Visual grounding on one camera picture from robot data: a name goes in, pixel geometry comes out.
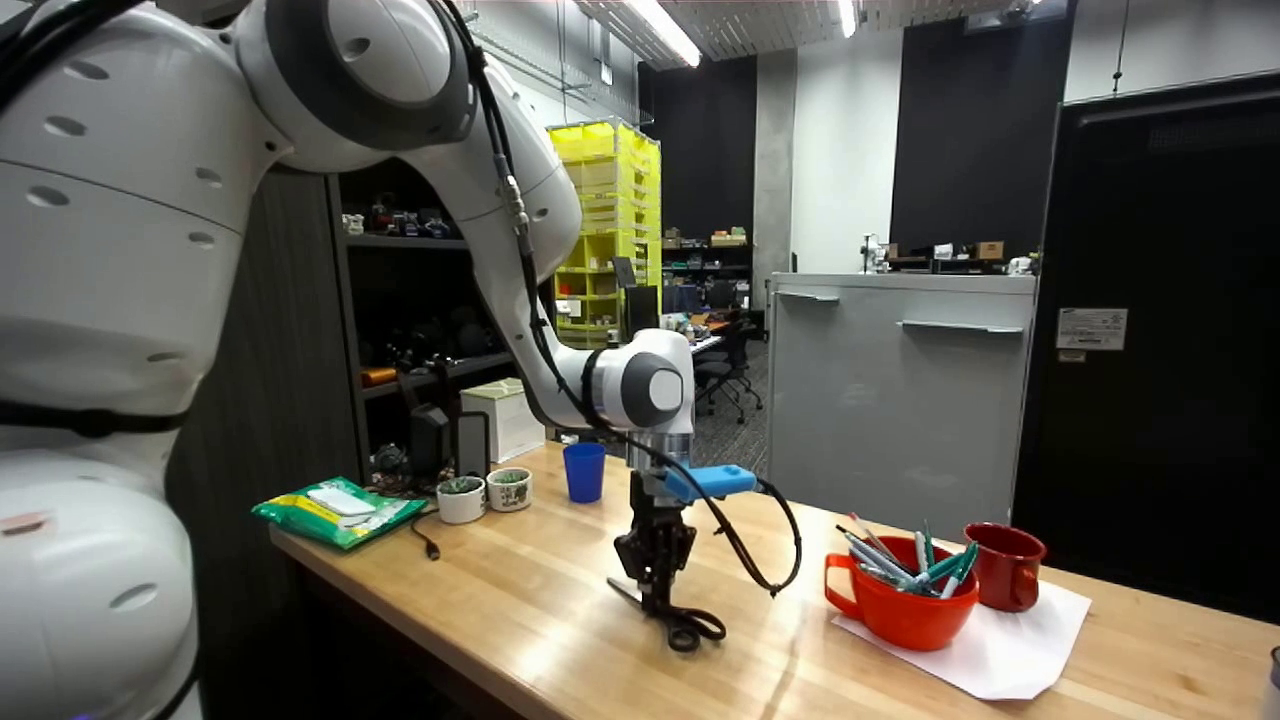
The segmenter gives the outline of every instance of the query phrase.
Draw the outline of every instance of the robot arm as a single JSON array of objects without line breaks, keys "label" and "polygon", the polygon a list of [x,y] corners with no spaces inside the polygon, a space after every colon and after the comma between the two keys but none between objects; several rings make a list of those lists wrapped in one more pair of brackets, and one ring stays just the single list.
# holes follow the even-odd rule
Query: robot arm
[{"label": "robot arm", "polygon": [[401,157],[436,187],[544,425],[644,431],[685,458],[697,391],[685,336],[642,332],[595,355],[556,339],[533,289],[576,246],[576,187],[444,0],[332,0],[326,13],[272,0],[233,36],[259,107],[295,143],[284,164],[341,171]]},{"label": "robot arm", "polygon": [[[0,0],[0,697],[16,717],[157,717],[189,691],[194,553],[166,468],[272,164],[401,157],[464,228],[548,425],[632,431],[659,459],[693,441],[685,336],[556,339],[533,289],[576,240],[576,192],[444,0],[252,0],[230,30],[132,3]],[[659,459],[632,458],[656,492],[632,484],[644,508],[619,540],[627,577],[659,590],[650,613],[671,613],[693,540]]]}]

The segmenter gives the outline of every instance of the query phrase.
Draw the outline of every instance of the white wall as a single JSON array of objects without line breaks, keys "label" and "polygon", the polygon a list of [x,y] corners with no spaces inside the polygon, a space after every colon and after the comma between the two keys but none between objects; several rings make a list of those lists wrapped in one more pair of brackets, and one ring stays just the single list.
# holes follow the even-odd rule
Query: white wall
[{"label": "white wall", "polygon": [[1141,96],[1268,71],[1280,71],[1280,0],[1076,0],[1065,99]]},{"label": "white wall", "polygon": [[793,253],[799,271],[860,271],[888,240],[903,31],[796,54]]},{"label": "white wall", "polygon": [[612,83],[601,83],[594,21],[576,0],[461,0],[476,45],[519,83],[519,107],[548,124],[619,119],[642,129],[642,60],[608,42]]}]

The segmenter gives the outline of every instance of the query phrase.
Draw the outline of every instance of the wooden table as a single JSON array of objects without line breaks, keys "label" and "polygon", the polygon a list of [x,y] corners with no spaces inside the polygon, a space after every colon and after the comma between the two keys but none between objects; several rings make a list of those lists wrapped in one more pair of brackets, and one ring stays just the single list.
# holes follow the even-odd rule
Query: wooden table
[{"label": "wooden table", "polygon": [[[627,473],[608,459],[605,499],[568,503],[559,445],[516,459],[536,499],[464,529],[428,520],[441,560],[401,529],[353,555],[272,534],[278,547],[341,590],[412,644],[458,669],[519,717],[1231,717],[1264,708],[1275,624],[1073,577],[1093,596],[1065,680],[1030,706],[982,706],[960,687],[847,637],[822,596],[825,553],[846,547],[837,517],[796,503],[804,571],[775,600],[699,529],[675,603],[727,624],[725,644],[667,650],[605,582],[619,571],[612,536],[627,534]],[[790,529],[763,495],[731,495],[727,517],[763,571],[793,560]]]}]

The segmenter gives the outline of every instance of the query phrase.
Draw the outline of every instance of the red cup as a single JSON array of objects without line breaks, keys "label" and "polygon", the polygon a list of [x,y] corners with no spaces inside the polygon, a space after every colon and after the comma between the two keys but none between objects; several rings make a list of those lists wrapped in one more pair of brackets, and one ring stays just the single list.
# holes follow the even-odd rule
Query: red cup
[{"label": "red cup", "polygon": [[1044,540],[1012,524],[967,524],[978,544],[982,603],[1026,613],[1039,600]]},{"label": "red cup", "polygon": [[[919,571],[914,536],[880,536],[880,544],[902,560],[902,568]],[[841,596],[834,590],[834,568],[847,571],[854,596]],[[898,650],[931,654],[954,644],[954,637],[967,621],[978,603],[978,582],[967,577],[948,600],[935,600],[902,592],[880,577],[864,571],[854,555],[830,553],[825,596],[846,615],[868,624],[871,637]]]}]

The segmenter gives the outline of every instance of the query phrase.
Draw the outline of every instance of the black cable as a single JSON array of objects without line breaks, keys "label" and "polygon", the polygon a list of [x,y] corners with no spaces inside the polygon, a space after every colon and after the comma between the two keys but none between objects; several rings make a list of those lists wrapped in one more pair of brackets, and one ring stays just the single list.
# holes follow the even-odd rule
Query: black cable
[{"label": "black cable", "polygon": [[[473,31],[464,30],[458,3],[452,3],[452,0],[444,0],[444,3],[450,3],[452,21],[458,21],[458,31],[461,31],[461,42],[464,42],[464,49],[469,49],[469,60],[473,60],[473,83],[476,83],[476,93],[481,93],[481,111],[486,111],[486,129],[487,129],[487,140],[491,140],[497,176],[500,176],[500,179],[516,179],[516,159],[512,159],[509,129],[500,124],[500,107],[497,107],[491,83],[486,80],[486,54],[476,49]],[[790,571],[779,583],[773,583],[773,582],[759,571],[755,555],[750,553],[750,544],[741,540],[741,534],[731,529],[731,520],[727,520],[727,517],[720,514],[720,503],[693,480],[693,473],[687,473],[680,459],[671,459],[667,451],[650,449],[650,445],[642,445],[642,441],[632,441],[632,438],[626,438],[626,431],[612,431],[605,422],[594,422],[595,411],[590,411],[590,403],[568,387],[568,381],[565,381],[565,371],[559,371],[559,366],[556,366],[556,355],[552,355],[552,347],[548,347],[548,339],[544,339],[544,324],[548,324],[548,322],[541,322],[541,311],[536,311],[541,304],[536,304],[536,271],[533,271],[533,249],[528,249],[528,218],[525,218],[525,208],[516,208],[516,212],[519,212],[516,253],[519,253],[519,276],[525,276],[525,294],[528,294],[528,332],[533,332],[533,345],[536,345],[541,359],[548,366],[556,387],[568,396],[568,403],[590,422],[590,429],[594,429],[595,438],[616,441],[616,445],[627,445],[627,449],[642,449],[642,451],[653,458],[656,465],[675,468],[675,478],[711,508],[711,517],[716,517],[716,524],[720,524],[716,534],[720,534],[720,536],[727,540],[727,547],[741,555],[744,571],[750,571],[759,590],[768,590],[773,596],[784,592],[784,590],[799,577],[804,536],[799,536],[799,524],[796,524],[796,517],[793,517],[793,503],[779,495],[775,484],[759,480],[759,492],[773,495],[773,499],[784,508],[790,529],[793,529],[793,544],[796,544],[793,571]]]}]

